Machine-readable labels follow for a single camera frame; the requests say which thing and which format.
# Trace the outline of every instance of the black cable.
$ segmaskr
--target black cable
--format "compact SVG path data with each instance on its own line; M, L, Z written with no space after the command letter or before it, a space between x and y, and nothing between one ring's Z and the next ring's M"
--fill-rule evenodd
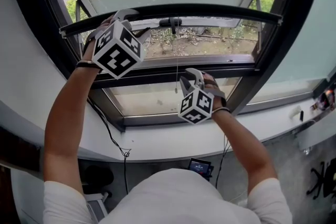
M127 177L126 177L126 156L124 157L124 180L125 180L125 188L126 194L128 194L128 186L127 186Z
M105 115L102 113L102 111L90 99L88 99L88 102L91 104L93 109L96 111L98 116L101 118L102 122L105 124L113 144L120 150L122 156L124 156L124 181L125 181L126 194L128 194L128 185L127 185L127 177L126 177L126 159L130 156L131 148L122 148L122 147L119 146L119 144L112 137L112 134L111 134L111 131L110 131L110 128L109 128L109 124L107 122L107 119L106 119Z
M224 150L223 150L223 154L222 154L222 159L220 160L220 165L219 165L219 170L218 170L218 174L217 174L217 178L216 178L216 189L217 189L217 184L218 184L218 179L219 179L219 175L220 172L222 170L222 163L223 163L223 159L226 155L226 152L228 151L228 149L230 148L230 146L227 147L229 140L226 140L226 144L225 144L225 135L224 135Z

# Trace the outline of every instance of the white t-shirt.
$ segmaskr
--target white t-shirt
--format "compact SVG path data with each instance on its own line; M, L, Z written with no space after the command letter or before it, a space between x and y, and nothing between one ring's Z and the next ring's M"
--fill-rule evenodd
M44 203L44 224L93 223L83 195L71 187L45 182ZM292 215L275 178L259 183L243 208L224 201L199 174L170 169L138 184L100 221L117 223L290 224Z

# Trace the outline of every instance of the cable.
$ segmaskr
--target cable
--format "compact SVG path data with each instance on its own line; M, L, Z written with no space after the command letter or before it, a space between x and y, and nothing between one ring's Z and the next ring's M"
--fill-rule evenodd
M243 195L245 192L247 192L247 190L244 190L241 194L239 194L237 197L231 199L229 202L235 200L235 199L238 199L241 195Z
M128 186L127 186L127 177L126 177L126 156L124 156L124 181L125 181L125 188L126 193L128 194Z
M178 59L179 58L178 57L179 56L179 53L178 53L178 43L179 43L179 31L178 31L179 30L178 29L179 28L178 27L179 26L178 25L179 21L178 20L179 19L180 19L180 17L177 17L177 29L176 29L176 53L177 53L177 55L176 55L176 85L175 85L175 93L177 93L177 77L178 77L178 74L179 74L179 63L178 63L179 62L178 61L179 60Z
M88 102L91 104L93 109L96 111L98 116L101 118L101 120L105 124L106 129L109 132L109 135L110 135L110 138L111 138L113 144L120 150L122 156L124 156L124 181L125 181L126 194L128 194L128 185L127 185L127 177L126 177L126 159L130 156L130 151L132 149L131 148L122 148L122 147L119 146L119 144L112 137L112 134L111 134L111 131L110 131L110 128L109 128L109 124L108 124L108 120L106 119L104 113L90 99L88 99Z
M227 146L229 143L229 140L227 139L226 140L226 144L225 144L225 135L224 135L224 150L223 150L223 154L222 154L222 159L220 160L220 165L219 165L219 170L218 170L218 174L217 174L217 178L216 178L216 189L217 189L217 184L218 184L218 179L219 179L219 175L220 175L220 172L222 170L222 163L223 163L223 159L226 155L226 152L228 151L228 149L230 148L230 146Z

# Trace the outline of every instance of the wrist strap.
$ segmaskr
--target wrist strap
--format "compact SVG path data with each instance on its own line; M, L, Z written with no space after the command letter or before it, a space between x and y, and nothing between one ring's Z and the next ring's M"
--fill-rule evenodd
M227 112L229 112L229 113L231 114L230 109L225 108L225 107L221 107L221 108L215 109L215 110L212 111L212 113L214 114L215 112L217 112L217 111L219 111L219 110L225 110L225 111L227 111Z
M97 66L94 62L92 61L85 61L85 60L80 60L77 64L76 64L76 68L77 67L89 67L89 68L97 68L100 69L100 71L102 70L99 66Z
M214 80L210 80L210 79L204 79L204 84L205 84L205 85L210 84L210 85L214 85L214 86L217 86L217 87L218 87L217 82L214 81Z
M96 38L97 34L103 33L107 28L108 28L108 26L100 26L88 35L88 37L85 41L84 48L83 48L83 54L85 53L86 49L88 48L90 41L93 40L94 38Z

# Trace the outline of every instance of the shrub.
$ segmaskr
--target shrub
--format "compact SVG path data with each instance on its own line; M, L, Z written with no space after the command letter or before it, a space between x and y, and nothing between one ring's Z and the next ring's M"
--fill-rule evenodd
M76 1L77 0L68 0L66 4L68 13L73 22L76 21ZM88 16L86 15L86 13L82 9L80 9L80 20L84 20L87 18Z
M270 12L272 5L273 5L274 0L260 0L260 5L261 5L261 11L263 12ZM253 0L252 3L250 4L249 8L251 9L257 9L257 4L256 0Z
M234 30L233 33L231 35L231 38L238 42L240 39L244 38L244 28L245 26L240 23Z

